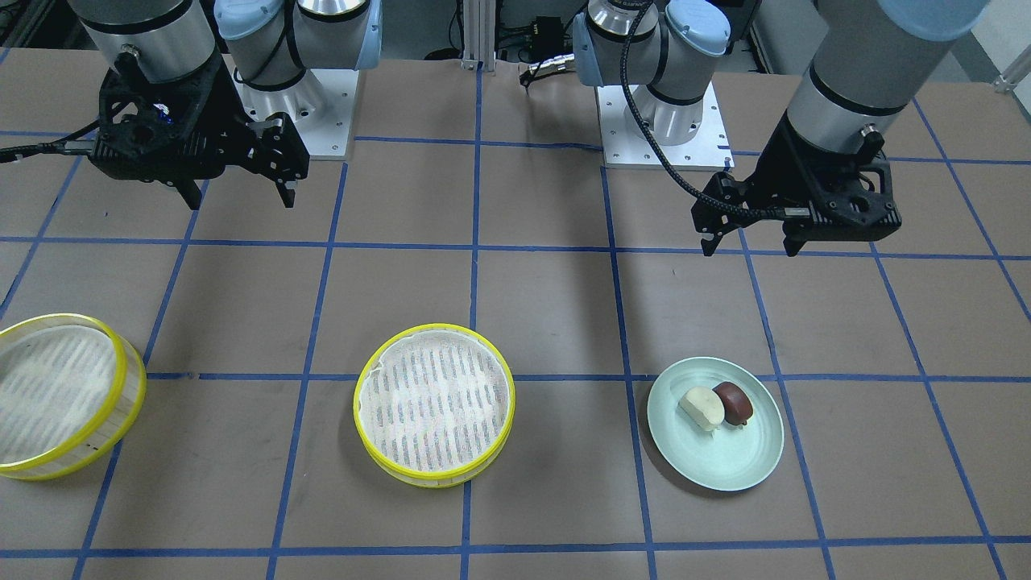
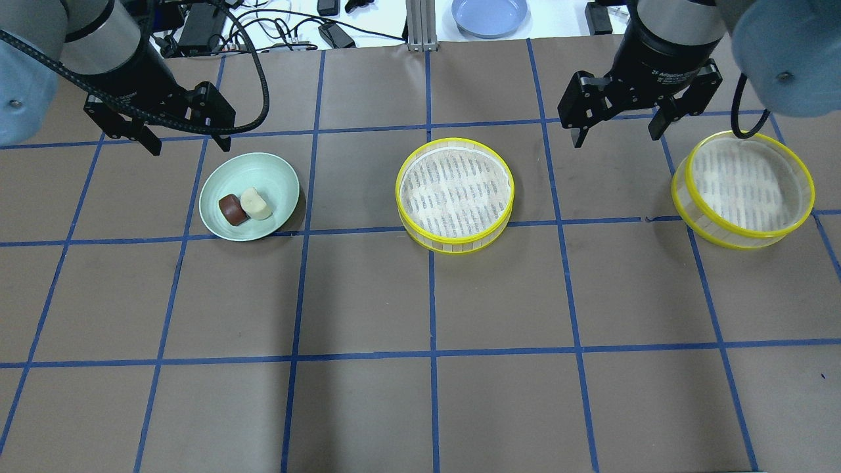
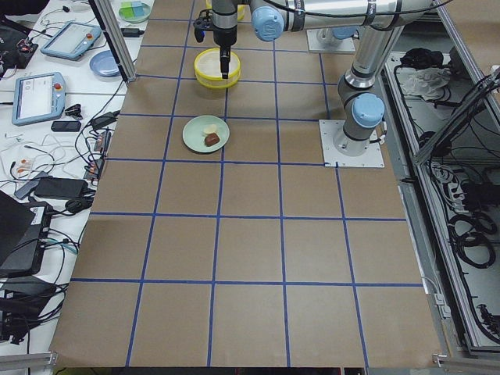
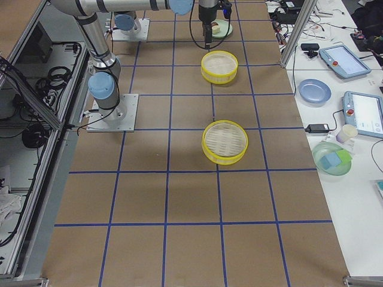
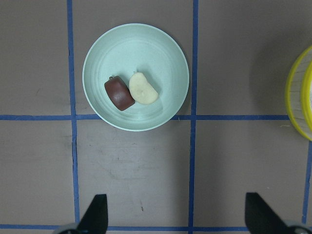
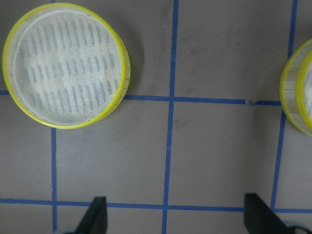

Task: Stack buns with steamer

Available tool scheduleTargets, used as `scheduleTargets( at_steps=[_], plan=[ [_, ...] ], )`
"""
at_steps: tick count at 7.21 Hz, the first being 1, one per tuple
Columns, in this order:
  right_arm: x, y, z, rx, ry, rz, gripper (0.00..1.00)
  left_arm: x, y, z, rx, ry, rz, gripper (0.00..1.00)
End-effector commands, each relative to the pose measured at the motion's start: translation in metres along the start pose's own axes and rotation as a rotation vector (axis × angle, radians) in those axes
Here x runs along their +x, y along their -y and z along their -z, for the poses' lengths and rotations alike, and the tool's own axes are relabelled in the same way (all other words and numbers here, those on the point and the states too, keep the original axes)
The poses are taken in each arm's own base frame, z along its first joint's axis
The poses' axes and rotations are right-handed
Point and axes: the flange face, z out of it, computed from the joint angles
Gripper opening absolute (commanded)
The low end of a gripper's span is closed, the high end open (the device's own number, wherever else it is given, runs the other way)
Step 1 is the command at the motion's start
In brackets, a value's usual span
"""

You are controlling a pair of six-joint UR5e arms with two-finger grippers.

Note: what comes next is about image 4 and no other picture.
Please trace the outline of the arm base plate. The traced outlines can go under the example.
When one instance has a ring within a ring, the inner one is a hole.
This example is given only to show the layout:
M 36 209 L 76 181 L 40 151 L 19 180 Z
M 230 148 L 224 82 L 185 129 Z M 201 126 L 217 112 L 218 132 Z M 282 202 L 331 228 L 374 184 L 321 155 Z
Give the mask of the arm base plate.
M 148 38 L 150 19 L 115 18 L 113 40 L 117 42 L 140 42 Z
M 92 109 L 98 111 L 90 114 L 88 132 L 134 132 L 139 94 L 121 94 L 120 103 L 109 115 L 110 111 L 99 109 L 93 101 Z

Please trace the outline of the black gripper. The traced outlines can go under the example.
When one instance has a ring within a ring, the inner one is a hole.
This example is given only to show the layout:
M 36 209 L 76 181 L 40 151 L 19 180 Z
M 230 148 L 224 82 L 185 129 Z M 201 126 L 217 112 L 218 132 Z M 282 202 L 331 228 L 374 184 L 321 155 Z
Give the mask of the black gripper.
M 204 24 L 204 49 L 209 50 L 212 43 L 211 23 L 216 19 L 218 10 L 217 0 L 199 0 L 199 20 Z

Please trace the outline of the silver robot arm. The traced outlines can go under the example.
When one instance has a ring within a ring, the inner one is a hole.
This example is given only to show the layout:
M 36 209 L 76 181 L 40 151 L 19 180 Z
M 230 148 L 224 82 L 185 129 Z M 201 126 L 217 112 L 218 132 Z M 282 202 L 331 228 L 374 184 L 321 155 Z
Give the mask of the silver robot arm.
M 97 13 L 141 10 L 172 10 L 185 15 L 192 9 L 192 1 L 52 1 L 59 11 L 73 16 L 84 37 L 96 73 L 89 78 L 88 89 L 98 104 L 99 113 L 108 124 L 121 123 L 127 107 L 121 102 L 118 78 L 121 65 L 111 52 Z
M 165 8 L 172 10 L 175 14 L 185 15 L 192 13 L 194 1 L 165 1 Z M 212 44 L 212 22 L 216 19 L 217 11 L 221 8 L 218 1 L 199 1 L 199 20 L 202 22 L 205 50 L 211 48 Z M 114 13 L 114 26 L 111 33 L 116 41 L 146 41 L 148 37 L 149 19 L 139 19 L 135 11 L 124 11 Z

